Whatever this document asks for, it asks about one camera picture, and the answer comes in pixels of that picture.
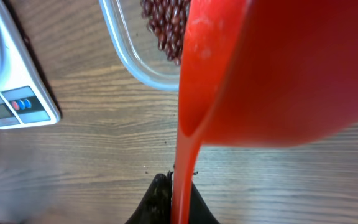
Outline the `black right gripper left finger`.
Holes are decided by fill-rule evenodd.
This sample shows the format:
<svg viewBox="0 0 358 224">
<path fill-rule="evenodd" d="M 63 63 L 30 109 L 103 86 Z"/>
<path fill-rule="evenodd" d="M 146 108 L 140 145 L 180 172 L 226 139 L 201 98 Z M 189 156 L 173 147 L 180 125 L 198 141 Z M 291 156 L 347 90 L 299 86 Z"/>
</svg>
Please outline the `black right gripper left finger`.
<svg viewBox="0 0 358 224">
<path fill-rule="evenodd" d="M 170 224 L 172 171 L 157 174 L 126 224 Z"/>
</svg>

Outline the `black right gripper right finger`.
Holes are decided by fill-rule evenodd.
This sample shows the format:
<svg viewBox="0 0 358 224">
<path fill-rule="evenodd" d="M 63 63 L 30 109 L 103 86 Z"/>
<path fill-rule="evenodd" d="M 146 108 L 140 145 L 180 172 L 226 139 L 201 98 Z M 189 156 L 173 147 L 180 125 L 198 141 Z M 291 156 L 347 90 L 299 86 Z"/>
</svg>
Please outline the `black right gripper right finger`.
<svg viewBox="0 0 358 224">
<path fill-rule="evenodd" d="M 219 224 L 194 183 L 191 188 L 190 224 Z"/>
</svg>

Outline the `red measuring scoop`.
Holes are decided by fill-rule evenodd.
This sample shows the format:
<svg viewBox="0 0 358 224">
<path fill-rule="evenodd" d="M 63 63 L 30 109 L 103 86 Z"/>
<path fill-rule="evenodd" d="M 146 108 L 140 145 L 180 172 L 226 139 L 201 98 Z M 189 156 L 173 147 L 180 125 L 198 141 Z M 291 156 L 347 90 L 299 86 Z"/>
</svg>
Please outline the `red measuring scoop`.
<svg viewBox="0 0 358 224">
<path fill-rule="evenodd" d="M 289 147 L 358 121 L 358 1 L 192 1 L 178 92 L 173 223 L 204 144 Z"/>
</svg>

